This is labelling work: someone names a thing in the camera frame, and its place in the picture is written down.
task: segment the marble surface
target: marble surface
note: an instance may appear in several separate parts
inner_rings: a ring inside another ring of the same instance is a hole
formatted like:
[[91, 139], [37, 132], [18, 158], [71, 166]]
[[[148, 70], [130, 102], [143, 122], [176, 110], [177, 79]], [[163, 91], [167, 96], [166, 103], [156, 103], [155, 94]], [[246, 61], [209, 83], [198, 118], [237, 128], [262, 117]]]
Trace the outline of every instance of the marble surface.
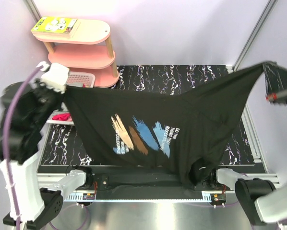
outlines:
[[[119, 66], [118, 90], [180, 94], [227, 75], [222, 65]], [[51, 125], [41, 165], [93, 164], [74, 126]], [[242, 120], [227, 144], [221, 164], [254, 164]]]

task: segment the white basket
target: white basket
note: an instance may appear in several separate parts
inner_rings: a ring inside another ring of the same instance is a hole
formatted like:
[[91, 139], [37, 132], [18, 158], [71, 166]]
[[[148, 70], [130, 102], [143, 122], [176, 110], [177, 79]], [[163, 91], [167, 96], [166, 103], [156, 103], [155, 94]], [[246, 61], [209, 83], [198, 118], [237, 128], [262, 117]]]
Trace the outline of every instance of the white basket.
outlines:
[[92, 88], [94, 86], [95, 80], [96, 77], [92, 73], [70, 71], [66, 84], [83, 83], [85, 87]]

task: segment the yellow book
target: yellow book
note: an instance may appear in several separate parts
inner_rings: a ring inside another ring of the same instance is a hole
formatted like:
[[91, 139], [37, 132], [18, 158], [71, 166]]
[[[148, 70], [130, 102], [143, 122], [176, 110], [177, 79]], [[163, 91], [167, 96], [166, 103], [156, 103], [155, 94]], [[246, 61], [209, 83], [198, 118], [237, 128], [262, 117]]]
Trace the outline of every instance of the yellow book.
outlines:
[[77, 19], [59, 18], [59, 17], [42, 17], [32, 28], [33, 34], [53, 34], [70, 36], [79, 25]]

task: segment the blue brush stroke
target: blue brush stroke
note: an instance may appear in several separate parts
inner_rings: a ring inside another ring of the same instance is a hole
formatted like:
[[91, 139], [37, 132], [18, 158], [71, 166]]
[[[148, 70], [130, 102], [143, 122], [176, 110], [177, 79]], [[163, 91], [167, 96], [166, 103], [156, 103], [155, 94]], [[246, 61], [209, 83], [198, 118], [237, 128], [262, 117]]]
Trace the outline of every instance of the blue brush stroke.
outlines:
[[[153, 131], [157, 137], [159, 146], [162, 146], [165, 130], [162, 129], [161, 123], [156, 122], [155, 126], [153, 127]], [[163, 153], [170, 157], [170, 147], [167, 142], [164, 144]]]
[[139, 132], [140, 137], [144, 140], [144, 142], [150, 146], [150, 148], [154, 150], [158, 150], [158, 145], [157, 142], [154, 140], [152, 133], [150, 132], [148, 126], [142, 121], [142, 120], [137, 120], [133, 116], [134, 123], [136, 125], [136, 129]]

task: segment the wooden shelf leg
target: wooden shelf leg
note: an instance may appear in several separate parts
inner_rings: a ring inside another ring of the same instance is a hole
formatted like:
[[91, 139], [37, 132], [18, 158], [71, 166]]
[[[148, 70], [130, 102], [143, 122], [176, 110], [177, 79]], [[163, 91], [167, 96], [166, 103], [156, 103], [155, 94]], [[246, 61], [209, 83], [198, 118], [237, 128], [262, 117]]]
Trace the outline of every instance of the wooden shelf leg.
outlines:
[[110, 36], [105, 40], [107, 51], [108, 51], [108, 56], [110, 58], [114, 57], [114, 51], [113, 51], [113, 46], [111, 44]]
[[118, 71], [117, 71], [117, 66], [116, 66], [116, 62], [114, 61], [113, 64], [111, 64], [112, 67], [112, 71], [113, 71], [113, 77], [117, 78], [118, 77]]
[[49, 53], [54, 54], [54, 44], [52, 42], [43, 42]]

